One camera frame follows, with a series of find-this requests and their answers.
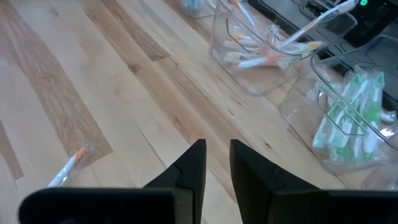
clear plastic bag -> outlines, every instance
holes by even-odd
[[[209,53],[254,96],[262,96],[292,81],[308,62],[310,55],[340,40],[357,23],[354,17],[347,14],[322,21],[307,32],[310,39],[321,42],[300,39],[286,44],[284,50],[282,44],[289,34],[302,26],[287,24],[285,17],[278,13],[282,9],[275,8],[276,2],[262,1],[260,12],[247,2],[217,2]],[[296,62],[295,65],[286,72],[293,62]]]
[[[397,122],[397,112],[383,109],[381,111],[380,118],[386,124],[393,124]]]
[[[53,178],[49,187],[61,187],[84,166],[85,161],[96,149],[95,144],[90,142],[79,142],[79,150],[68,160],[60,172]]]
[[[382,101],[388,100],[382,93],[396,78],[396,57],[379,54],[394,46],[398,41],[380,36],[343,55],[323,60],[312,57],[280,105],[289,126],[334,174],[398,160],[395,127],[382,122]],[[371,60],[377,56],[378,61],[363,63],[370,56]],[[336,88],[341,84],[342,90]],[[389,116],[395,120],[395,113]]]

toothbrush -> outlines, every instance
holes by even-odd
[[[307,44],[302,44],[302,45],[305,45],[305,46],[301,46],[301,49],[295,49],[295,50],[290,51],[289,53],[298,55],[298,54],[304,54],[305,52],[311,52],[311,51],[314,51],[314,50],[318,49],[319,47],[321,47],[322,42],[314,41],[314,42],[309,42]],[[284,57],[286,57],[286,56],[275,52],[274,54],[266,56],[266,57],[259,57],[256,59],[240,62],[236,68],[240,69],[240,70],[245,70],[245,69],[249,69],[249,68],[253,68],[253,67],[263,66],[268,63],[276,62]]]
[[[183,0],[182,5],[189,11],[199,10],[204,5],[203,0]]]
[[[383,109],[380,118],[385,123],[395,123],[397,121],[397,112]]]
[[[259,46],[259,43],[257,43],[255,40],[253,40],[248,35],[239,34],[239,35],[234,36],[234,39],[236,41],[238,41],[244,47],[258,47]]]
[[[242,12],[243,16],[249,22],[250,26],[257,31],[256,23],[254,22],[253,18],[250,16],[248,10],[244,5],[242,5],[239,0],[233,0],[233,4]]]
[[[241,53],[241,52],[227,52],[224,61],[229,63],[239,63],[244,59],[250,58],[252,55]]]
[[[356,5],[355,0],[348,0],[346,2],[343,2],[331,9],[327,10],[322,15],[320,15],[316,19],[314,19],[312,22],[307,24],[305,27],[301,28],[300,30],[295,32],[293,35],[291,35],[280,47],[283,48],[283,47],[286,47],[289,44],[295,42],[301,36],[303,36],[306,32],[308,32],[312,27],[315,27],[316,25],[321,23],[321,21],[324,18],[326,18],[327,16],[334,14],[334,13],[336,13],[336,15],[344,14],[344,13],[352,10],[355,7],[355,5]]]
[[[293,43],[290,44],[289,47],[295,47],[295,49],[292,50],[287,50],[284,49],[284,52],[292,55],[299,55],[299,54],[304,54],[306,52],[313,52],[321,47],[323,47],[325,43],[322,41],[311,41],[307,43]]]
[[[384,73],[380,73],[374,80],[374,92],[372,97],[372,104],[368,109],[367,121],[375,128],[380,125],[381,113],[381,98],[384,86]],[[368,136],[364,142],[365,159],[369,159],[377,146],[377,134],[371,129],[368,129]]]
[[[365,94],[363,96],[361,106],[359,107],[359,113],[362,117],[365,117],[365,115],[366,115],[366,105],[368,102],[369,102],[369,94]],[[357,128],[356,134],[357,135],[364,134],[363,130],[359,126]],[[359,157],[359,152],[361,150],[362,144],[363,144],[363,138],[356,137],[355,141],[354,141],[354,146],[353,146],[355,158]]]
[[[361,95],[364,93],[365,88],[368,85],[368,81],[365,80],[360,84],[360,87],[354,92],[350,99],[350,105],[353,108],[357,108],[361,101]],[[334,120],[336,124],[341,123],[341,129],[343,132],[338,131],[337,128],[333,128],[332,134],[328,140],[328,143],[332,146],[342,148],[347,145],[349,136],[346,133],[350,133],[353,127],[353,121],[349,116],[346,114],[344,110],[340,110],[339,114],[337,115],[336,119]]]
[[[73,178],[81,169],[83,163],[94,152],[95,145],[82,142],[81,148],[68,160],[60,172],[53,178],[49,187],[61,187],[66,181]]]
[[[355,80],[356,80],[356,82],[359,82],[359,75],[355,75],[354,76],[353,81],[355,81]],[[343,92],[341,93],[341,97],[343,99],[347,99],[348,96],[352,93],[352,91],[356,88],[354,86],[354,83],[355,82],[349,82],[345,86]],[[331,118],[333,120],[336,119],[336,116],[337,116],[339,110],[340,110],[340,107],[335,103],[333,105],[333,107],[328,112],[329,118]],[[316,149],[316,148],[325,147],[325,139],[326,139],[325,130],[326,130],[326,124],[327,123],[328,123],[328,118],[326,116],[324,116],[323,119],[322,119],[321,125],[319,126],[318,131],[317,131],[317,133],[314,136],[314,139],[313,139],[313,142],[312,142],[312,147],[313,148]]]
[[[247,47],[245,45],[243,45],[242,43],[240,43],[248,52],[254,52],[256,51],[258,48],[257,47]],[[241,50],[242,47],[237,44],[236,42],[230,41],[230,40],[226,40],[223,42],[223,46],[224,47],[228,47],[231,49],[235,49],[235,50]]]

black device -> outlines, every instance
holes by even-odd
[[[396,192],[321,190],[238,140],[229,159],[244,224],[398,223]]]
[[[316,18],[320,15],[322,15],[324,12],[328,10],[327,7],[325,7],[322,4],[319,4],[316,1],[308,1],[304,4],[303,7],[304,10],[309,11],[311,18]]]
[[[206,141],[198,140],[142,189],[40,190],[19,209],[21,224],[200,224]]]
[[[398,17],[398,1],[359,0],[349,13],[356,18],[358,25],[350,30],[344,39],[353,47],[360,47],[378,36]]]

light wood surface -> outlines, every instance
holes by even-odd
[[[78,148],[98,150],[70,183],[142,187],[198,138],[208,146],[203,223],[241,223],[229,173],[240,139],[326,189],[328,173],[285,125],[289,84],[248,95],[209,55],[213,18],[174,0],[0,1],[0,223]]]

plastic container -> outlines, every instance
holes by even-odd
[[[390,124],[375,127],[371,122],[376,116],[374,108],[358,110],[366,100],[356,101],[354,95],[343,97],[349,79],[343,76],[357,65],[384,73],[380,99],[384,106],[390,105],[391,99],[398,98],[397,58],[398,40],[387,36],[340,56],[320,60],[314,55],[280,104],[286,122],[330,172],[344,174],[397,160],[398,137],[395,131],[386,131]],[[358,93],[375,91],[373,83]]]
[[[377,167],[362,182],[365,190],[398,190],[398,163]]]
[[[175,0],[185,14],[199,18],[213,16],[217,0]]]
[[[291,24],[277,11],[265,5],[264,2],[266,2],[266,4],[270,3],[272,6],[281,7],[281,3],[274,0],[259,1],[258,3],[251,2],[258,10],[254,9],[246,2],[242,3],[250,12],[250,15],[252,15],[256,23],[256,27],[258,27],[258,29],[254,29],[249,25],[249,22],[241,14],[240,10],[228,3],[228,1],[218,1],[209,50],[210,54],[214,56],[218,63],[248,93],[254,96],[264,95],[298,75],[301,66],[297,66],[297,71],[292,73],[286,73],[285,70],[292,62],[296,60],[301,61],[313,53],[310,52],[305,55],[290,54],[289,52],[279,50],[277,46],[268,41],[269,39],[264,38],[267,35],[265,34],[267,28],[270,28],[271,25],[279,27],[281,36],[286,38],[311,21],[307,16],[301,14],[299,10],[296,10],[295,13],[298,13],[302,19],[300,23],[301,26]],[[354,17],[349,14],[343,14],[309,30],[309,36],[301,38],[299,42],[321,40],[325,43],[324,46],[327,46],[336,40],[341,40],[340,37],[345,35],[355,25],[356,20]],[[242,44],[241,37],[247,37],[252,44]],[[261,58],[261,56],[256,53],[258,49],[265,49],[267,55],[280,55],[281,59],[272,63],[267,63],[261,67],[253,67],[250,69],[237,68],[239,62]]]
[[[318,17],[334,5],[329,0],[300,0],[297,4],[300,6],[300,10],[310,19]]]

